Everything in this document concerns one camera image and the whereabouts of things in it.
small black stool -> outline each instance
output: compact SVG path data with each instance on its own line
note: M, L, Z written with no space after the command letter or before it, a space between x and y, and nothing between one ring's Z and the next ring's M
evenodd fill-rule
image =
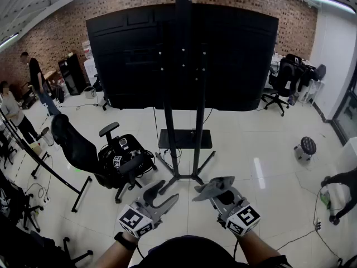
M311 156L316 153L316 144L310 137L304 137L301 139L301 143L297 145L294 150L296 150L299 146L303 151L303 154L298 158L299 160L302 158L303 155L308 155L306 161L311 160Z

wristwatch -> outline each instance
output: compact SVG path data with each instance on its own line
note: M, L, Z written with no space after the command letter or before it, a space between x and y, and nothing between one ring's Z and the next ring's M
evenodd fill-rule
M115 235L114 239L123 245L127 250L135 250L137 247L135 243L132 243L123 237L123 232L119 232L117 235Z

brick wall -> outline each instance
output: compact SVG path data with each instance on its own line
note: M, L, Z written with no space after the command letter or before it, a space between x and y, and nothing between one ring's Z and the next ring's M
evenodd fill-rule
M59 71L58 61L69 52L78 54L82 65L86 60L82 42L88 39L85 20L130 7L175 0L75 0L37 24L10 48L0 53L0 81L8 80L17 87L29 81L28 67L20 63L27 51L35 57L45 74ZM196 0L197 3L227 5L249 9L279 18L276 51L293 53L309 59L315 38L317 9L301 0Z

person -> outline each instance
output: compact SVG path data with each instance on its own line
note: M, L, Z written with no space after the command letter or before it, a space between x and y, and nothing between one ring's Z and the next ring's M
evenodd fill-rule
M21 54L20 60L23 64L28 64L28 67L30 68L30 78L31 78L31 84L33 86L33 89L38 95L41 103L47 107L49 114L50 115L60 114L61 112L55 106L54 101L49 96L47 91L45 91L44 89L44 87L46 87L45 78L44 75L42 74L38 61L35 58L31 58L28 55L28 53L25 51Z
M96 268L128 267L139 239L127 231L124 231L121 237L127 241L126 246L129 248L116 241L98 259ZM197 236L182 236L167 240L151 249L137 267L291 267L285 256L267 245L253 231L249 231L243 237L236 235L236 238L248 264L236 262L227 250L212 240Z
M334 225L340 223L340 218L343 217L357 204L357 168L347 173L337 174L335 176L327 176L322 182L321 187L329 184L342 184L350 188L351 199L346 203L345 207L340 210L335 216L330 216L330 222Z
M6 81L0 83L0 92L3 96L1 109L4 114L6 114L6 118L10 119L14 123L14 125L20 130L23 135L23 138L25 138L27 143L34 143L33 138L38 141L41 136L37 134L31 122L23 114L14 96L12 95L9 85Z

ceiling light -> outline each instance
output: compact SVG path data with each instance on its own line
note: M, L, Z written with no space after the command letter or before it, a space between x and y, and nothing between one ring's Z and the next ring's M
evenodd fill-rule
M0 48L1 48L3 45L5 45L5 44L7 44L8 42L10 42L10 41L11 41L13 38L15 38L17 35L18 35L18 33L13 34L12 36L10 36L10 38L8 38L5 42L3 42L2 44L0 44Z
M318 1L318 2L321 2L321 3L325 3L325 4L328 4L328 5L332 5L332 6L335 6L337 8L340 8L342 10L345 10L349 13L352 13L352 14L356 14L356 10L354 10L351 6L345 4L345 3L342 3L342 2L339 2L337 0L314 0L314 1Z

